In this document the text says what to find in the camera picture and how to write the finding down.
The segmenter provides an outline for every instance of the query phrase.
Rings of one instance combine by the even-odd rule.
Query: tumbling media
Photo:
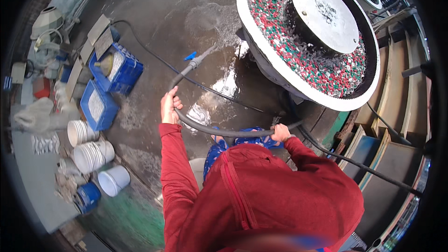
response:
[[[89,111],[95,122],[98,122],[99,117],[101,117],[101,114],[104,111],[104,104],[99,98],[98,92],[96,90],[93,90],[92,94],[90,95]]]
[[[248,0],[250,14],[280,58],[310,86],[335,98],[352,93],[366,69],[362,34],[353,53],[325,56],[323,49],[294,34],[287,11],[290,0]]]

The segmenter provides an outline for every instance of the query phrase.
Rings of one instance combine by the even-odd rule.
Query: white bucket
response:
[[[67,125],[67,134],[73,147],[99,138],[99,132],[94,132],[89,124],[82,120],[70,121]]]
[[[83,174],[88,174],[103,166],[106,158],[94,142],[87,142],[75,147],[73,161]]]
[[[98,173],[99,185],[111,197],[118,195],[121,189],[126,187],[130,181],[129,172],[121,165]]]
[[[115,151],[112,146],[112,143],[110,143],[107,140],[100,140],[97,142],[94,142],[96,146],[98,146],[101,154],[103,154],[104,158],[106,159],[106,163],[110,162],[115,158]]]

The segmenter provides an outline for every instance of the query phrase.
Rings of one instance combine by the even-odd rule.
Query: blue bucket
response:
[[[79,186],[76,191],[85,207],[94,205],[101,197],[98,187],[92,182]]]
[[[76,199],[75,199],[76,208],[78,209],[78,211],[81,214],[86,214],[86,213],[90,212],[92,209],[94,209],[95,207],[98,206],[98,201],[95,201],[94,203],[88,204],[87,206],[85,206],[82,203],[81,196],[78,193],[76,193],[75,197],[76,197]]]

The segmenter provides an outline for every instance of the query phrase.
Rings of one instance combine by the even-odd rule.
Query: blue plastic crate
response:
[[[123,64],[115,74],[112,81],[109,81],[109,79],[103,75],[103,72],[99,66],[95,66],[95,62],[97,62],[95,53],[90,59],[89,69],[92,71],[93,76],[97,80],[98,86],[100,86],[105,92],[129,94],[138,77],[140,77],[143,72],[143,64],[139,62],[138,59],[136,59],[136,57],[125,47],[121,46],[117,42],[114,42],[106,53],[111,50],[118,51],[124,58]]]
[[[98,122],[93,119],[92,114],[89,110],[89,99],[94,90],[97,91],[98,96],[104,105],[103,113],[100,115]],[[84,115],[86,116],[87,122],[94,131],[107,130],[112,125],[118,109],[120,109],[120,107],[115,104],[112,95],[109,92],[104,92],[104,90],[97,86],[97,82],[93,80],[90,80],[88,82],[86,90],[82,94],[80,104],[82,112],[84,112]]]

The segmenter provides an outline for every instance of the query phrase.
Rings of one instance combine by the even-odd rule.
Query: red object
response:
[[[199,193],[181,129],[159,126],[165,251],[215,252],[224,248],[220,238],[269,230],[324,237],[336,252],[361,221],[358,185],[296,137],[285,148],[298,171],[264,147],[240,144],[221,154]]]
[[[33,82],[33,94],[37,98],[50,97],[50,80],[41,77]]]

